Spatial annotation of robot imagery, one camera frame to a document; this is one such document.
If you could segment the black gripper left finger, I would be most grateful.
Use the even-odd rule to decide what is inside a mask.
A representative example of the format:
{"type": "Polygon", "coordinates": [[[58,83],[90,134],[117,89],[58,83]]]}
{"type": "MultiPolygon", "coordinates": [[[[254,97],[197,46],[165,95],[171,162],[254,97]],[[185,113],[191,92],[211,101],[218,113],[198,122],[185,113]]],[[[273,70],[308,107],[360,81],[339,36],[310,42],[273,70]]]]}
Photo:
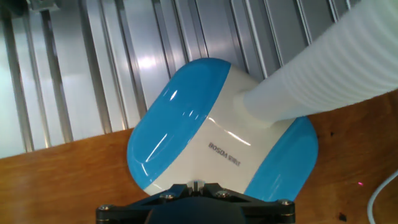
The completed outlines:
{"type": "Polygon", "coordinates": [[[187,198],[192,195],[194,190],[195,185],[189,187],[187,184],[173,184],[168,190],[129,205],[100,205],[96,209],[96,224],[144,223],[153,209],[187,198]]]}

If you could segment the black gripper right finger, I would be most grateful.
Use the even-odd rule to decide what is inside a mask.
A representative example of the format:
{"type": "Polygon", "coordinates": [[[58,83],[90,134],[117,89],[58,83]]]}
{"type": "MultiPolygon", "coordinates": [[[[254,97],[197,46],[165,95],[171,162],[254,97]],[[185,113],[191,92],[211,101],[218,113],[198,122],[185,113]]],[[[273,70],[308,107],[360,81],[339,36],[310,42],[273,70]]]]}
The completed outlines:
{"type": "Polygon", "coordinates": [[[201,197],[226,202],[238,208],[248,223],[295,223],[295,203],[289,199],[265,202],[239,192],[221,187],[219,184],[204,184],[198,188],[201,197]]]}

